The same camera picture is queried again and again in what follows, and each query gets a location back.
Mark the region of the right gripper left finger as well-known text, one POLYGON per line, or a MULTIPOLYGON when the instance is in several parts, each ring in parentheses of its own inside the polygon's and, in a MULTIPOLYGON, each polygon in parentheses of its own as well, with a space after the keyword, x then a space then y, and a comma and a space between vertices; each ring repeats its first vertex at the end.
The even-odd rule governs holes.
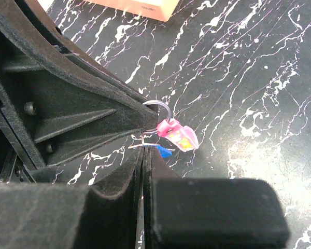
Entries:
POLYGON ((134 248, 143 153, 93 185, 0 183, 0 248, 134 248))

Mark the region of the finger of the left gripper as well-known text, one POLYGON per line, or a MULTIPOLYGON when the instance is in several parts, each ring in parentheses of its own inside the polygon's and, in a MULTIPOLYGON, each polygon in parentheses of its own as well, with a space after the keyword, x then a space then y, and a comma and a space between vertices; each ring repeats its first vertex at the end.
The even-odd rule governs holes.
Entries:
POLYGON ((135 111, 130 118, 135 128, 148 130, 157 124, 157 112, 143 105, 146 99, 61 36, 37 1, 27 1, 25 9, 15 1, 0 1, 0 31, 52 75, 135 111))
POLYGON ((45 70, 0 70, 0 141, 29 170, 72 161, 155 124, 154 110, 118 89, 91 92, 45 70))

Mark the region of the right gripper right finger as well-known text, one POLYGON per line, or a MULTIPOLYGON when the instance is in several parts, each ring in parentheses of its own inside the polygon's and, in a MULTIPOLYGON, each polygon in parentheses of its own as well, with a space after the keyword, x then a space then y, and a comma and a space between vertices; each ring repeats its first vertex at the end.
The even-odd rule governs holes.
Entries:
POLYGON ((259 179, 182 178, 144 151, 145 248, 285 248, 290 230, 259 179))

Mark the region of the blue key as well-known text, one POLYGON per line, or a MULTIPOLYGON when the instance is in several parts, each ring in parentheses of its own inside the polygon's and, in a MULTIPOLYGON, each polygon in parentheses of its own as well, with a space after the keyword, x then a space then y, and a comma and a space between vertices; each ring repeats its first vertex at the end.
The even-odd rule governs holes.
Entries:
POLYGON ((160 153, 162 158, 169 158, 172 156, 172 150, 164 148, 159 144, 152 144, 152 143, 137 144, 129 146, 128 149, 136 149, 138 147, 155 147, 160 153))

